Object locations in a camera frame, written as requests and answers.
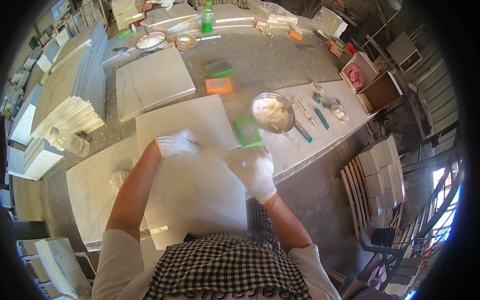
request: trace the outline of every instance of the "hand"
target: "hand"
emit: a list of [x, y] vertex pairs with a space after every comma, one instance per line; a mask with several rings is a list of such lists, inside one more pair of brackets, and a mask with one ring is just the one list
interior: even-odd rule
[[142, 5], [142, 11], [143, 11], [143, 12], [145, 12], [145, 11], [147, 11], [147, 10], [150, 10], [150, 9], [152, 9], [152, 4], [151, 4], [151, 3], [144, 3], [144, 4]]
[[246, 166], [243, 167], [236, 158], [228, 156], [226, 159], [228, 168], [260, 204], [265, 204], [276, 194], [272, 177], [272, 155], [266, 148], [259, 146], [236, 148], [231, 152], [245, 161]]
[[168, 11], [170, 8], [172, 8], [175, 0], [147, 0], [147, 2], [161, 4], [162, 7], [166, 7], [165, 10]]
[[155, 138], [161, 158], [169, 158], [182, 152], [197, 154], [202, 149], [201, 140], [189, 129], [168, 132]]

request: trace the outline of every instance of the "small bottle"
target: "small bottle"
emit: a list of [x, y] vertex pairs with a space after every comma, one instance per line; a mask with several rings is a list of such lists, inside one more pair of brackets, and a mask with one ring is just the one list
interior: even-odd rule
[[77, 154], [80, 157], [85, 157], [88, 155], [88, 152], [90, 152], [90, 144], [86, 140], [66, 129], [59, 130], [56, 127], [52, 127], [50, 135], [57, 140], [60, 147]]
[[203, 35], [212, 33], [212, 22], [213, 22], [213, 7], [212, 2], [205, 2], [205, 6], [202, 9], [202, 28], [200, 32]]

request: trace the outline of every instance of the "checkered apron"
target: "checkered apron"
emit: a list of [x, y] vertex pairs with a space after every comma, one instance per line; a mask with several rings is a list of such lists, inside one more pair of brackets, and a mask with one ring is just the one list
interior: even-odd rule
[[260, 288], [284, 299], [310, 300], [298, 264], [286, 258], [267, 211], [253, 198], [247, 201], [247, 219], [248, 233], [213, 234], [167, 247], [144, 300], [200, 290], [233, 296]]

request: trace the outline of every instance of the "black bucket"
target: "black bucket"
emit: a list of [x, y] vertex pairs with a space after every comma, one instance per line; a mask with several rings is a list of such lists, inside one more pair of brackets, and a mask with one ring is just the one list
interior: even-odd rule
[[391, 247], [395, 237], [395, 228], [377, 228], [372, 233], [372, 245]]

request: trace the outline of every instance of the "person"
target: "person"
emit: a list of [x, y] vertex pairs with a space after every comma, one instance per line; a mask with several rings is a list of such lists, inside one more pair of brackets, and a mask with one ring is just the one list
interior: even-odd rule
[[247, 201], [248, 232], [168, 246], [157, 264], [144, 270], [140, 223], [159, 163], [182, 152], [197, 154], [202, 145], [201, 137], [183, 129], [155, 138], [144, 150], [103, 233], [92, 299], [339, 300], [318, 247], [276, 192], [271, 154], [259, 146], [233, 149], [241, 160], [225, 159], [254, 196]]
[[165, 10], [168, 11], [170, 8], [173, 7], [174, 2], [184, 3], [185, 0], [149, 0], [148, 3], [147, 3], [147, 0], [135, 0], [135, 8], [137, 9], [138, 12], [146, 12], [151, 9], [165, 7]]

